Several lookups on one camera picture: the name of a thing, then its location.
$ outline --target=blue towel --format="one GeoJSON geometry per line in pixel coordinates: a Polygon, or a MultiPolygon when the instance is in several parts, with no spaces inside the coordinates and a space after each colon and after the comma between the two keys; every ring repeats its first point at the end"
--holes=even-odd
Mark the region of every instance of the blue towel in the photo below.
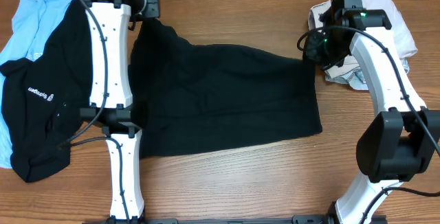
{"type": "MultiPolygon", "coordinates": [[[[9,60],[36,60],[44,52],[50,34],[63,20],[72,0],[20,0],[12,18],[14,34],[0,53],[0,65],[9,60]]],[[[0,74],[0,110],[5,76],[0,74]]],[[[0,167],[11,168],[12,143],[9,129],[0,112],[0,167]]]]}

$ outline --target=clothing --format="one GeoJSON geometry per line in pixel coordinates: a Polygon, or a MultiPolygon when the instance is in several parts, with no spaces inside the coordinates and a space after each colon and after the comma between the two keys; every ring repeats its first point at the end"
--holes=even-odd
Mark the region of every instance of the clothing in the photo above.
{"type": "Polygon", "coordinates": [[[56,146],[80,128],[79,108],[89,106],[92,81],[89,24],[79,1],[72,1],[37,61],[9,60],[0,72],[14,171],[33,182],[68,166],[70,149],[56,146]]]}
{"type": "Polygon", "coordinates": [[[143,102],[141,158],[187,155],[322,131],[315,65],[240,45],[191,45],[143,22],[129,67],[143,102]]]}
{"type": "MultiPolygon", "coordinates": [[[[20,0],[12,18],[14,34],[0,53],[0,65],[8,60],[38,59],[52,31],[63,20],[72,0],[20,0]]],[[[0,74],[0,109],[5,76],[0,74]]],[[[0,114],[0,167],[11,168],[12,143],[9,130],[0,114]]]]}
{"type": "MultiPolygon", "coordinates": [[[[400,61],[404,66],[405,72],[408,73],[410,68],[407,58],[417,53],[415,42],[411,36],[410,30],[406,27],[405,21],[397,10],[393,0],[362,0],[362,5],[367,10],[385,10],[390,19],[394,32],[394,42],[397,53],[401,58],[400,61]]],[[[315,5],[310,9],[309,13],[309,29],[322,27],[319,21],[320,15],[331,7],[330,1],[326,1],[319,5],[315,5]]],[[[342,84],[349,84],[356,90],[368,90],[364,74],[360,70],[360,66],[353,56],[347,56],[342,67],[333,66],[325,71],[326,80],[342,84]]]]}

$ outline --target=black cloth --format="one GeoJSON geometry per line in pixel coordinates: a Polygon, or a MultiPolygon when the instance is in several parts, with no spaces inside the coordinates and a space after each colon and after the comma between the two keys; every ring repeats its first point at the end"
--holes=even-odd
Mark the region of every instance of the black cloth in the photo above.
{"type": "Polygon", "coordinates": [[[322,131],[315,65],[240,45],[191,45],[142,24],[129,67],[143,103],[140,156],[266,144],[322,131]]]}
{"type": "Polygon", "coordinates": [[[80,128],[79,108],[89,105],[92,81],[89,24],[79,1],[72,1],[37,61],[8,61],[0,72],[14,171],[33,182],[68,166],[70,149],[56,145],[80,128]]]}

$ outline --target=white cloth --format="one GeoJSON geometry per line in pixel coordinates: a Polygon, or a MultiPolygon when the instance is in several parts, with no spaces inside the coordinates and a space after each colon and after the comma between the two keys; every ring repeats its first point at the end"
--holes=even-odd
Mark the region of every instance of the white cloth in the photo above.
{"type": "MultiPolygon", "coordinates": [[[[390,19],[392,28],[394,31],[394,42],[396,45],[397,53],[401,59],[410,57],[417,53],[415,42],[411,36],[410,30],[405,24],[405,21],[397,10],[393,0],[362,0],[362,5],[367,10],[385,10],[386,15],[390,19]]],[[[316,27],[322,27],[322,22],[319,21],[320,14],[324,13],[331,7],[330,0],[315,5],[310,9],[309,13],[309,29],[316,27]]],[[[326,74],[330,78],[335,78],[346,74],[354,69],[358,68],[358,62],[352,56],[347,56],[342,67],[333,66],[326,70],[326,74]]]]}

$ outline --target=folded black garment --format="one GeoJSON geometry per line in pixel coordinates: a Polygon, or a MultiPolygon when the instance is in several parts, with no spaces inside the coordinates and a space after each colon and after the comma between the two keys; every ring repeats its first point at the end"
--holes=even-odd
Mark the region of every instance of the folded black garment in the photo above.
{"type": "Polygon", "coordinates": [[[89,106],[91,92],[89,23],[79,1],[71,2],[37,61],[8,61],[0,72],[12,168],[26,182],[59,172],[70,164],[70,149],[56,145],[80,128],[79,108],[89,106]]]}
{"type": "Polygon", "coordinates": [[[322,131],[315,66],[240,45],[191,45],[171,27],[142,24],[129,67],[144,103],[140,156],[187,155],[322,131]]]}

